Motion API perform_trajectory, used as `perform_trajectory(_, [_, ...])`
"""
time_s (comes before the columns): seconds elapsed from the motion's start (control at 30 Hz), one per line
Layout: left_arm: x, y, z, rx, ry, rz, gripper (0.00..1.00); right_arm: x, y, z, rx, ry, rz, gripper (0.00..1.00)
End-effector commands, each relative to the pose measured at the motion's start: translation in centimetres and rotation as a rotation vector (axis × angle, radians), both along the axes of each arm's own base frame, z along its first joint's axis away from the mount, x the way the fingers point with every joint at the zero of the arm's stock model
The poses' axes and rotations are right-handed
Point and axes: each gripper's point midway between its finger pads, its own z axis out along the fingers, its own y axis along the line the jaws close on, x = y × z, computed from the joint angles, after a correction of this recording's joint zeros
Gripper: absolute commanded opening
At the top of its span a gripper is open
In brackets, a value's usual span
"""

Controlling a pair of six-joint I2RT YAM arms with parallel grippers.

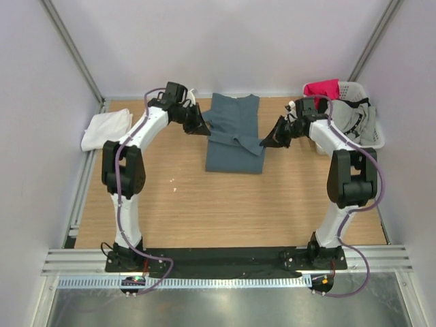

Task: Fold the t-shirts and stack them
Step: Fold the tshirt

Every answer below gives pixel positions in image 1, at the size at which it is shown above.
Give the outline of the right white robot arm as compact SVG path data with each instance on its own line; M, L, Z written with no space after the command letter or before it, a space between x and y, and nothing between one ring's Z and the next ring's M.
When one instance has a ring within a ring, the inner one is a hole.
M290 102L261 146L287 148L293 139L307 137L330 157L327 194L330 205L321 226L306 249L283 252L288 270L328 270L346 267L342 235L355 214L363 211L378 192L377 152L361 148L333 123L331 113L320 113L314 97Z

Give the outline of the blue-grey t-shirt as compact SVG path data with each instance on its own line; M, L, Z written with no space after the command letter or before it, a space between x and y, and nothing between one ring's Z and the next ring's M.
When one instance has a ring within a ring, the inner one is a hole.
M205 169L207 172L261 174L265 148L258 136L255 95L228 97L213 93L211 109L203 114L210 125Z

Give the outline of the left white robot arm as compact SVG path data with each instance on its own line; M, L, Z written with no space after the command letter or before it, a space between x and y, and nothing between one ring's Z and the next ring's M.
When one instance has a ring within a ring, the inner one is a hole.
M138 221L139 194L146 182L143 153L158 133L178 123L188 135L210 136L195 95L187 87L168 82L153 89L144 113L119 140L102 149L102 183L110 194L116 217L116 236L107 254L107 269L138 272L149 255L143 252Z

